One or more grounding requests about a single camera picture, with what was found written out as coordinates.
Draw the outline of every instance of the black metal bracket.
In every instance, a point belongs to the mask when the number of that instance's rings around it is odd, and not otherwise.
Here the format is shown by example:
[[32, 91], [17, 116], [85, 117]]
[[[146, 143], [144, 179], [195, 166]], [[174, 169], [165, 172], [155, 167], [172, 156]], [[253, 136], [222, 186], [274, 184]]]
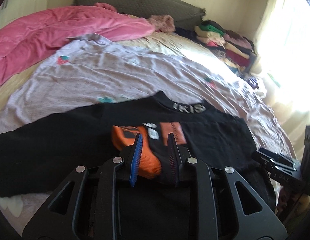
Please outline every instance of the black metal bracket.
[[[302, 162], [287, 157], [282, 153], [274, 153], [264, 148], [252, 154], [252, 158], [261, 164], [270, 178], [284, 186], [290, 194], [307, 194], [310, 196], [310, 126], [306, 126]], [[289, 197], [287, 207], [278, 213], [280, 221], [286, 223], [297, 200]]]
[[[134, 185], [132, 165], [135, 163], [136, 152], [138, 149], [140, 151], [137, 147], [140, 138], [137, 135], [133, 146], [125, 147], [118, 157], [100, 167], [87, 170], [84, 166], [78, 166], [73, 170], [26, 225], [23, 239], [121, 239], [117, 187], [119, 184], [127, 187]], [[168, 136], [168, 149], [174, 187], [191, 188], [189, 240], [219, 239], [216, 185], [221, 184], [221, 181], [231, 193], [233, 210], [230, 212], [235, 214], [237, 224], [236, 232], [229, 239], [284, 240], [287, 237], [282, 223], [232, 167], [226, 167], [223, 171], [208, 167], [203, 161], [192, 157], [187, 148], [178, 146], [173, 134]], [[82, 234], [78, 232], [77, 225], [87, 184], [94, 184], [97, 188], [96, 201], [88, 204], [90, 215], [86, 216], [89, 220], [93, 219], [93, 233], [86, 231]], [[243, 207], [243, 194], [249, 195], [257, 206], [249, 214], [245, 213]]]

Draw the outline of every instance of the sheer curtain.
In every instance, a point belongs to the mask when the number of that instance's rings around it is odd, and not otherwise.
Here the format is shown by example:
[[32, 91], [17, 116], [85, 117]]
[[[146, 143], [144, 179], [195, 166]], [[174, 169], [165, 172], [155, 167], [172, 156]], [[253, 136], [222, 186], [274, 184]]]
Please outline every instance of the sheer curtain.
[[305, 125], [310, 124], [310, 6], [306, 0], [268, 0], [254, 38], [258, 59], [251, 72], [270, 73], [278, 82], [274, 114], [303, 155]]

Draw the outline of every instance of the black t-shirt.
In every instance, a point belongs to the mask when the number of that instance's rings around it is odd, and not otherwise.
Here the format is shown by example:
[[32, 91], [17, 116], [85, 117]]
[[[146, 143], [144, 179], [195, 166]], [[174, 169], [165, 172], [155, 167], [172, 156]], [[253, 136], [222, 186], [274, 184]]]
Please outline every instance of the black t-shirt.
[[[244, 120], [206, 101], [176, 103], [163, 92], [51, 114], [0, 134], [0, 196], [52, 191], [76, 166], [100, 166], [119, 154], [111, 141], [114, 125], [159, 122], [179, 122], [191, 155], [216, 168], [234, 167], [275, 209], [269, 179], [257, 172], [257, 163], [251, 159], [256, 145]], [[160, 148], [161, 143], [150, 145]]]

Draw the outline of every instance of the mattress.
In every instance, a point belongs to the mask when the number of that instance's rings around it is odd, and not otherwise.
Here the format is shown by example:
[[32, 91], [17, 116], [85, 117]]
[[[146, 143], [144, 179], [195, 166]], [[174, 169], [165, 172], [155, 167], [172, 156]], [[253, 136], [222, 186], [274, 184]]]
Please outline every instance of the mattress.
[[[222, 87], [227, 88], [224, 93], [215, 93], [212, 89], [207, 87], [209, 91], [213, 91], [208, 97], [212, 105], [229, 114], [243, 117], [248, 123], [253, 138], [258, 146], [268, 146], [271, 148], [270, 150], [273, 150], [272, 147], [276, 147], [275, 144], [277, 142], [275, 142], [276, 140], [272, 142], [271, 138], [280, 135], [279, 144], [281, 144], [281, 148], [279, 150], [285, 149], [288, 155], [294, 154], [292, 145], [280, 128], [277, 120], [274, 118], [272, 110], [263, 104], [260, 98], [254, 94], [252, 88], [234, 75], [225, 64], [219, 61], [206, 48], [178, 35], [165, 33], [153, 33], [145, 38], [120, 41], [118, 43], [124, 46], [147, 48], [150, 51], [166, 55], [186, 57], [201, 64], [207, 68], [209, 73], [215, 74], [215, 76], [218, 77]], [[18, 94], [19, 90], [25, 89], [23, 84], [29, 79], [33, 72], [36, 73], [38, 66], [39, 63], [11, 77], [0, 88], [0, 120], [7, 114], [5, 113], [5, 105], [10, 95], [14, 91]], [[202, 81], [194, 81], [193, 89], [200, 91], [202, 85]], [[274, 181], [272, 183], [275, 192], [278, 193], [279, 185]], [[40, 205], [46, 200], [48, 195], [49, 193], [42, 193], [19, 195], [14, 198], [0, 198], [0, 209], [13, 228], [21, 235], [25, 225]]]

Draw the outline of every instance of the pink blanket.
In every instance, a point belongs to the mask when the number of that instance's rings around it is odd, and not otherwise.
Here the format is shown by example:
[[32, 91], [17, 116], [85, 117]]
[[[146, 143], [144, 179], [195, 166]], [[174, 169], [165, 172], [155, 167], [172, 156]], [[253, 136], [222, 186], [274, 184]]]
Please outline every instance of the pink blanket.
[[21, 17], [0, 30], [0, 86], [12, 75], [51, 56], [68, 37], [100, 34], [111, 41], [138, 39], [154, 26], [97, 6], [68, 6]]

